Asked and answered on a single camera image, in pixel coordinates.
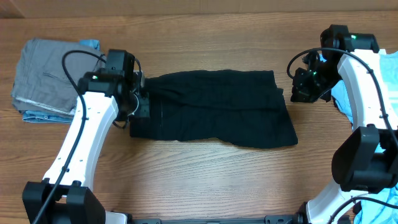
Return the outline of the black shorts with mesh lining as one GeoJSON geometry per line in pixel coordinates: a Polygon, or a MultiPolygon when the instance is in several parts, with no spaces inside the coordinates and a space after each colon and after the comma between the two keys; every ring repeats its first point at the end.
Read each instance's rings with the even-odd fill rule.
{"type": "Polygon", "coordinates": [[[271,149],[298,143],[283,89],[273,71],[196,70],[148,78],[148,118],[131,121],[133,138],[194,141],[217,138],[271,149]]]}

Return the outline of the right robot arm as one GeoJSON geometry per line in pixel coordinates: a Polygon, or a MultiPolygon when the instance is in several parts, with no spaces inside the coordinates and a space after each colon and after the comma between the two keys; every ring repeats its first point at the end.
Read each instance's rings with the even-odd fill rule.
{"type": "Polygon", "coordinates": [[[267,223],[348,223],[350,208],[397,185],[397,116],[382,80],[375,36],[331,25],[320,43],[299,53],[307,67],[291,74],[291,101],[328,100],[343,81],[354,131],[333,155],[328,185],[297,213],[267,216],[267,223]]]}

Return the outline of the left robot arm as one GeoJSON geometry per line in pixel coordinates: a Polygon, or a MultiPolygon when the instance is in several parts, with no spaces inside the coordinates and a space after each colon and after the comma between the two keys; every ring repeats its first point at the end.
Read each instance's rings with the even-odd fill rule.
{"type": "Polygon", "coordinates": [[[133,54],[111,49],[105,66],[86,72],[73,87],[76,112],[63,145],[40,182],[28,182],[22,201],[30,223],[132,223],[107,212],[93,193],[96,165],[111,126],[150,116],[145,76],[133,54]]]}

